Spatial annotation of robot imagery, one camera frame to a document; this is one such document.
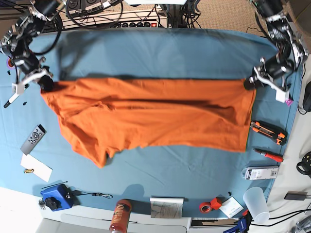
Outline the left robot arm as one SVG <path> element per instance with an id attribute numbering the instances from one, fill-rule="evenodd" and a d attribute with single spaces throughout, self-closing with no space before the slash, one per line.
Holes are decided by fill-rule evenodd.
<path id="1" fill-rule="evenodd" d="M 288 91 L 287 79 L 305 63 L 307 47 L 294 31 L 294 23 L 283 8 L 281 0 L 251 0 L 257 25 L 265 37 L 277 48 L 269 59 L 261 57 L 245 79 L 246 90 L 269 86 L 276 91 Z"/>

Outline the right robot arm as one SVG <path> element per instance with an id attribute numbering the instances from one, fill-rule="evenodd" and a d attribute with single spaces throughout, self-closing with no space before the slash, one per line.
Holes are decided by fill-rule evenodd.
<path id="1" fill-rule="evenodd" d="M 48 66 L 42 64 L 46 61 L 44 55 L 54 49 L 60 38 L 63 22 L 59 12 L 65 6 L 65 0 L 33 0 L 31 6 L 1 38 L 0 52 L 9 58 L 16 71 L 13 83 L 16 93 L 22 93 L 31 82 L 37 83 L 44 92 L 53 90 L 53 74 Z M 54 42 L 42 52 L 33 52 L 29 45 L 33 38 L 43 33 L 45 26 L 50 22 L 54 23 L 57 29 Z"/>

